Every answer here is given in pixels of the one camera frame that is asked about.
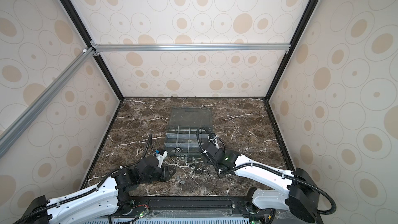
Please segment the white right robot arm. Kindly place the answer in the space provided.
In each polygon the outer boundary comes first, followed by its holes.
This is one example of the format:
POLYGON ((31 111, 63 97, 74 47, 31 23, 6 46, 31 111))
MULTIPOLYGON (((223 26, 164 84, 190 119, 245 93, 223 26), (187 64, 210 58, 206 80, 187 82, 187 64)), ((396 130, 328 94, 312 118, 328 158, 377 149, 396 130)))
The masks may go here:
POLYGON ((250 190, 249 201, 258 209, 289 210, 304 222, 316 222, 320 193, 304 170, 290 171, 266 166, 240 152, 217 148, 212 142, 202 144, 200 150, 220 175, 231 174, 252 179, 271 188, 250 190))

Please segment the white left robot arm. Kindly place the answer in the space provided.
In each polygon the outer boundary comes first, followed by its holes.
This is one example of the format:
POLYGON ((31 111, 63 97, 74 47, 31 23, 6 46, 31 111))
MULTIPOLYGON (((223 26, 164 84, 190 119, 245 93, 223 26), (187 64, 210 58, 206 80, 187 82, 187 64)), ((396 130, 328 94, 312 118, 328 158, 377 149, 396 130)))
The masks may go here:
POLYGON ((166 155, 151 155, 125 167, 112 170, 90 187, 67 196, 34 199, 18 224, 80 224, 106 215, 123 216, 133 212, 130 192, 141 184, 169 181, 174 166, 163 164, 166 155))

